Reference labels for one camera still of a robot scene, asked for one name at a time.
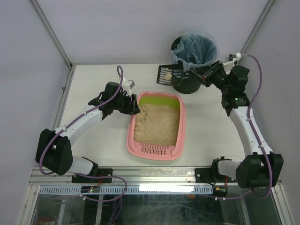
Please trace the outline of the black litter scoop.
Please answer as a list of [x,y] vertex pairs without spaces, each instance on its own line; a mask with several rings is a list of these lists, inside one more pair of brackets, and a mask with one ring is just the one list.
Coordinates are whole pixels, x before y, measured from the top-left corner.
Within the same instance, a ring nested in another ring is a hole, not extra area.
[[160,65],[158,67],[156,83],[167,86],[179,86],[184,79],[189,78],[180,64]]

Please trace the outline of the pink litter box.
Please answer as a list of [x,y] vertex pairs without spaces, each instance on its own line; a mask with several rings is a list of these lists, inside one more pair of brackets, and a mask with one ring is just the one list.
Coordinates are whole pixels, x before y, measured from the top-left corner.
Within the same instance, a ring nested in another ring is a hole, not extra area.
[[186,108],[179,95],[170,94],[166,92],[144,91],[137,97],[139,108],[143,104],[169,106],[179,110],[179,128],[177,141],[175,145],[154,145],[144,142],[139,142],[134,139],[135,119],[132,116],[128,126],[126,146],[127,150],[137,157],[157,160],[157,161],[171,161],[179,158],[183,152],[185,129],[186,129]]

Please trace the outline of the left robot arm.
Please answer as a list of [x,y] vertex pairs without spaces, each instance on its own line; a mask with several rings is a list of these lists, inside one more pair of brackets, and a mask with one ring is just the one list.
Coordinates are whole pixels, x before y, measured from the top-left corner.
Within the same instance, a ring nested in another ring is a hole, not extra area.
[[137,95],[124,90],[116,82],[109,82],[105,90],[92,99],[84,110],[68,124],[55,130],[43,130],[39,137],[35,157],[41,173],[47,174],[43,170],[45,167],[49,169],[49,175],[53,173],[57,175],[93,174],[97,169],[97,164],[85,157],[73,156],[72,146],[81,135],[114,111],[126,115],[140,113]]

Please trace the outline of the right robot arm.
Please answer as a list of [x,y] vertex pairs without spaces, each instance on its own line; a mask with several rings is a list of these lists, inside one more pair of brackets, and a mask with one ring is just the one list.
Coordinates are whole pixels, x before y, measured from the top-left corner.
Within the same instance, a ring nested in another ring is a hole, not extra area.
[[208,172],[200,177],[207,182],[222,182],[225,178],[237,181],[240,188],[272,188],[277,184],[284,159],[266,143],[255,121],[251,101],[245,92],[249,69],[234,65],[226,73],[217,61],[211,66],[194,68],[189,74],[203,86],[214,85],[221,91],[221,104],[235,125],[244,149],[241,162],[220,157],[212,161]]

